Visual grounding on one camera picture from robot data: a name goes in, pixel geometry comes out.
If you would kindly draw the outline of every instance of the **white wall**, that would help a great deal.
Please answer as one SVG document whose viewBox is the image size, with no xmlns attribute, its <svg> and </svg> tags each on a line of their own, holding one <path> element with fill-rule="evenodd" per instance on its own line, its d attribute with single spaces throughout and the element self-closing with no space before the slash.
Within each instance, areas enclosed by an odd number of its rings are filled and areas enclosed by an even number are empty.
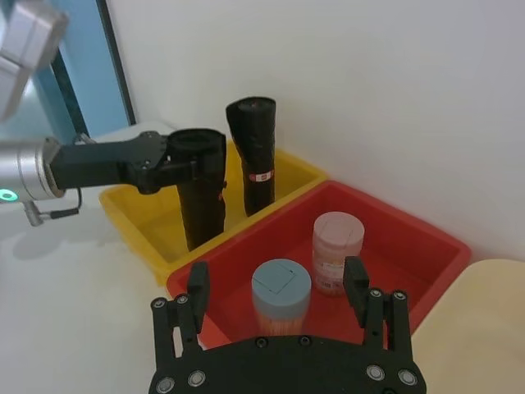
<svg viewBox="0 0 525 394">
<path fill-rule="evenodd" d="M 523 0 L 110 0 L 140 120 L 278 144 L 467 241 L 525 259 Z"/>
</svg>

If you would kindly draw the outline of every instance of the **black cylinder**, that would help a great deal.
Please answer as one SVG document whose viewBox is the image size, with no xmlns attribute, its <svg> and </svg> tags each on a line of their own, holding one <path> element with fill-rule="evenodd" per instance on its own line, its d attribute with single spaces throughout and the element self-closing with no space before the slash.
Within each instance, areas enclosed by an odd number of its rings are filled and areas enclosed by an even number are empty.
<svg viewBox="0 0 525 394">
<path fill-rule="evenodd" d="M 185 129 L 172 133 L 168 138 L 175 155 L 172 161 L 194 161 L 196 179 L 177 185 L 180 211 L 186 234 L 188 250 L 201 246 L 224 231 L 226 205 L 222 197 L 226 172 L 226 137 L 211 129 Z M 217 156 L 219 166 L 200 168 L 205 156 Z"/>
<path fill-rule="evenodd" d="M 226 118 L 242 161 L 244 210 L 250 216 L 275 201 L 276 102 L 242 98 L 226 108 Z"/>
</svg>

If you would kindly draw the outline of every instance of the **screw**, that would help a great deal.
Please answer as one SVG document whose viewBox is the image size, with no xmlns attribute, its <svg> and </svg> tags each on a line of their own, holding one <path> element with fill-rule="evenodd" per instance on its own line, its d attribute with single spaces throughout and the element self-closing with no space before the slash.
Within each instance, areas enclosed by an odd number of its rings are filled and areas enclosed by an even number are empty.
<svg viewBox="0 0 525 394">
<path fill-rule="evenodd" d="M 268 339 L 260 337 L 255 340 L 255 346 L 259 349 L 268 346 Z"/>
<path fill-rule="evenodd" d="M 203 371 L 194 371 L 189 374 L 188 384 L 191 387 L 198 387 L 201 384 L 203 384 L 205 380 L 206 380 L 206 375 L 204 374 Z"/>
<path fill-rule="evenodd" d="M 312 340 L 310 339 L 310 337 L 303 336 L 299 338 L 299 344 L 301 346 L 310 346 L 312 345 Z"/>
<path fill-rule="evenodd" d="M 166 394 L 167 392 L 170 392 L 174 386 L 175 381 L 172 378 L 164 378 L 159 383 L 157 383 L 157 392 L 159 394 Z"/>
<path fill-rule="evenodd" d="M 153 302 L 153 306 L 155 308 L 161 308 L 164 306 L 164 304 L 166 303 L 166 300 L 164 300 L 163 298 L 157 298 L 154 302 Z"/>
<path fill-rule="evenodd" d="M 185 295 L 181 295 L 179 298 L 177 298 L 177 304 L 183 305 L 186 302 L 188 302 L 188 297 Z"/>
<path fill-rule="evenodd" d="M 369 365 L 367 375 L 370 379 L 380 382 L 385 378 L 385 371 L 379 365 Z"/>
<path fill-rule="evenodd" d="M 406 300 L 407 299 L 407 296 L 405 294 L 403 294 L 401 291 L 396 291 L 394 293 L 394 297 L 397 298 L 398 300 Z"/>
<path fill-rule="evenodd" d="M 416 375 L 414 375 L 407 369 L 401 369 L 397 373 L 397 376 L 399 376 L 399 380 L 407 386 L 415 386 L 416 384 L 418 384 L 418 378 L 416 377 Z"/>
</svg>

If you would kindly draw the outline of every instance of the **jar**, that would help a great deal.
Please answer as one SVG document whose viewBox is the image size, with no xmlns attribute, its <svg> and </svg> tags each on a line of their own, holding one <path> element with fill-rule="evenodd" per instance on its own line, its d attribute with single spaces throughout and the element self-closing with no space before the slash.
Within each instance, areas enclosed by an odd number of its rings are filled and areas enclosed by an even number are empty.
<svg viewBox="0 0 525 394">
<path fill-rule="evenodd" d="M 364 225 L 344 212 L 327 212 L 313 225 L 313 283 L 329 296 L 345 293 L 343 273 L 346 256 L 359 256 Z"/>
<path fill-rule="evenodd" d="M 310 304 L 312 280 L 299 263 L 273 259 L 252 276 L 252 300 L 261 335 L 301 333 Z"/>
</svg>

